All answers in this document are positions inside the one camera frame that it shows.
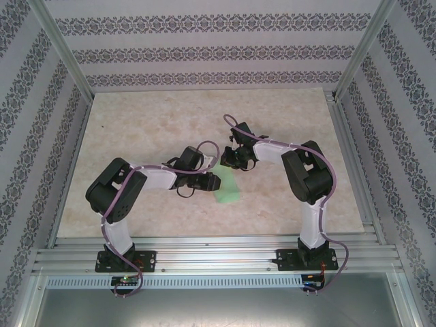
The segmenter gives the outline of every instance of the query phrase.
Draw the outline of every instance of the purple cable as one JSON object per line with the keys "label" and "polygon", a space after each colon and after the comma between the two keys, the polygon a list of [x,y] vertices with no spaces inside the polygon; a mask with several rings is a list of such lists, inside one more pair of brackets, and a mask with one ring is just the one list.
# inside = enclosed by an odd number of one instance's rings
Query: purple cable
{"label": "purple cable", "polygon": [[326,159],[326,158],[325,158],[321,153],[318,153],[317,151],[315,151],[315,150],[313,150],[313,149],[310,149],[310,148],[307,148],[307,147],[305,147],[305,146],[301,146],[301,145],[288,144],[288,143],[284,143],[284,142],[279,142],[279,141],[274,141],[274,140],[268,140],[268,139],[264,139],[264,138],[259,138],[259,137],[257,137],[257,136],[254,136],[253,134],[247,133],[247,132],[245,132],[245,131],[243,131],[243,130],[237,128],[235,125],[232,125],[231,122],[229,122],[228,118],[229,118],[229,119],[232,119],[232,120],[236,123],[236,125],[238,125],[238,121],[237,121],[233,116],[231,116],[231,115],[229,115],[229,114],[225,114],[223,117],[224,117],[224,121],[225,121],[228,125],[230,125],[231,128],[235,129],[236,131],[238,131],[238,132],[240,132],[240,133],[242,133],[242,134],[244,134],[244,135],[246,135],[246,136],[249,136],[250,138],[253,138],[254,140],[257,140],[257,141],[259,141],[259,142],[263,142],[263,143],[271,143],[271,144],[277,144],[277,145],[280,145],[280,146],[286,146],[286,147],[297,148],[297,149],[304,150],[304,151],[306,151],[306,152],[310,152],[310,153],[316,155],[317,157],[319,157],[319,158],[320,158],[322,161],[324,161],[324,163],[327,165],[328,170],[330,171],[330,173],[331,173],[331,175],[332,175],[333,184],[332,184],[332,190],[331,190],[330,193],[329,193],[329,194],[324,198],[324,200],[322,200],[322,202],[321,202],[321,204],[320,204],[320,215],[319,215],[319,219],[318,219],[318,227],[319,227],[319,229],[320,229],[320,232],[321,232],[322,237],[323,237],[325,240],[327,240],[328,242],[334,243],[334,244],[338,244],[338,245],[340,245],[340,246],[342,246],[342,247],[344,248],[344,250],[345,250],[345,259],[344,259],[344,261],[343,261],[343,263],[342,263],[342,266],[339,268],[338,272],[337,272],[336,275],[333,277],[333,279],[330,281],[330,283],[327,284],[325,287],[323,287],[320,291],[316,291],[316,290],[313,289],[312,287],[307,287],[307,286],[305,286],[306,288],[310,288],[310,289],[312,289],[312,290],[313,290],[313,291],[312,291],[313,293],[318,293],[318,292],[319,292],[319,293],[322,293],[322,292],[324,292],[325,290],[327,290],[327,289],[330,287],[330,285],[332,285],[332,283],[333,283],[333,282],[337,279],[337,277],[341,274],[342,270],[345,268],[345,265],[346,265],[347,262],[348,262],[348,257],[349,257],[349,250],[348,250],[347,245],[345,245],[344,243],[342,243],[342,242],[339,241],[339,240],[333,240],[333,239],[329,238],[327,235],[325,235],[325,233],[324,233],[324,231],[323,231],[323,229],[322,229],[322,217],[323,217],[323,213],[324,213],[324,207],[325,207],[327,201],[332,197],[334,191],[336,190],[336,184],[337,184],[336,173],[334,172],[334,169],[333,169],[332,164],[331,164],[331,163],[330,163],[330,162],[329,162],[329,161],[328,161],[328,160],[327,160],[327,159]]}
{"label": "purple cable", "polygon": [[188,171],[184,171],[184,170],[177,170],[174,168],[169,168],[169,167],[165,167],[165,166],[158,166],[158,165],[146,165],[146,166],[138,166],[133,168],[132,170],[130,170],[129,174],[127,174],[125,180],[123,181],[123,183],[121,184],[120,189],[117,191],[114,200],[110,203],[110,206],[108,207],[108,210],[106,210],[106,212],[104,213],[103,217],[102,217],[102,234],[104,237],[104,240],[106,241],[106,245],[108,246],[108,248],[115,253],[115,255],[117,255],[120,259],[122,259],[126,264],[128,264],[129,266],[131,266],[133,269],[135,269],[138,272],[139,278],[140,278],[140,284],[139,286],[134,289],[133,291],[131,291],[128,294],[124,294],[124,295],[120,295],[116,292],[116,289],[118,288],[119,284],[116,284],[114,287],[114,294],[117,298],[127,298],[129,296],[134,295],[135,293],[139,292],[139,290],[141,289],[142,285],[144,284],[144,276],[142,276],[142,271],[139,269],[139,267],[137,267],[135,264],[133,264],[132,262],[130,262],[128,259],[124,258],[123,255],[121,253],[119,253],[113,246],[112,244],[110,244],[108,235],[106,233],[106,229],[105,229],[105,222],[106,219],[108,218],[108,215],[112,212],[112,210],[115,207],[116,202],[118,201],[118,199],[120,198],[125,186],[127,185],[127,182],[129,182],[129,179],[132,177],[132,175],[137,172],[138,170],[141,169],[149,169],[149,168],[156,168],[156,169],[162,169],[162,170],[167,170],[169,172],[179,172],[179,173],[183,173],[183,174],[201,174],[203,172],[207,172],[208,170],[212,169],[215,164],[218,162],[219,160],[219,147],[218,144],[216,144],[213,141],[203,141],[201,142],[198,146],[197,149],[199,149],[203,144],[205,143],[210,143],[212,144],[216,149],[217,149],[217,156],[212,160],[211,164],[209,165],[209,167],[201,169],[201,170],[196,170],[193,172],[188,172]]}

